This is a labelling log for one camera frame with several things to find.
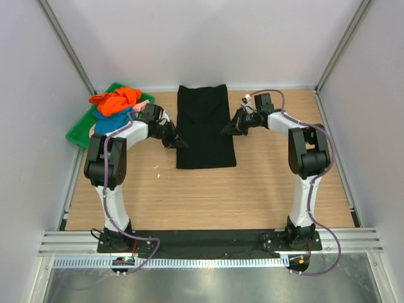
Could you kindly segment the black t shirt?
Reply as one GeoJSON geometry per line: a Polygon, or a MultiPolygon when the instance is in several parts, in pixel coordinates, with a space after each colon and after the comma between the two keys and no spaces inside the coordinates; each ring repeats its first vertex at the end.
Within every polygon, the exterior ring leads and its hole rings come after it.
{"type": "Polygon", "coordinates": [[[177,149],[177,169],[215,169],[237,165],[231,136],[221,134],[230,122],[227,86],[187,88],[177,92],[177,131],[188,144],[177,149]]]}

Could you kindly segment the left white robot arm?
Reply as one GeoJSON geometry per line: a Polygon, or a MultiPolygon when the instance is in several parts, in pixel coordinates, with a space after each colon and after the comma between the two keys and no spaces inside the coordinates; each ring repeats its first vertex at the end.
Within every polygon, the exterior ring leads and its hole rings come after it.
{"type": "Polygon", "coordinates": [[[168,119],[130,122],[111,133],[94,134],[90,139],[84,175],[96,189],[104,210],[104,229],[97,248],[100,253],[125,253],[142,239],[133,234],[122,185],[127,173],[127,150],[147,138],[161,140],[165,148],[188,147],[168,119]]]}

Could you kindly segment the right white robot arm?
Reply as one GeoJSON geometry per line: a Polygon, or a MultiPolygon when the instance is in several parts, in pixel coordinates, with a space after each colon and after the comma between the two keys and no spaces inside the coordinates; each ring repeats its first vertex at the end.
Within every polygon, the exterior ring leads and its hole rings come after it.
{"type": "Polygon", "coordinates": [[[247,135],[255,127],[276,131],[287,139],[288,166],[295,177],[295,191],[281,240],[290,249],[303,250],[314,239],[317,191],[331,164],[326,132],[319,124],[300,122],[280,110],[248,113],[238,109],[221,134],[247,135]]]}

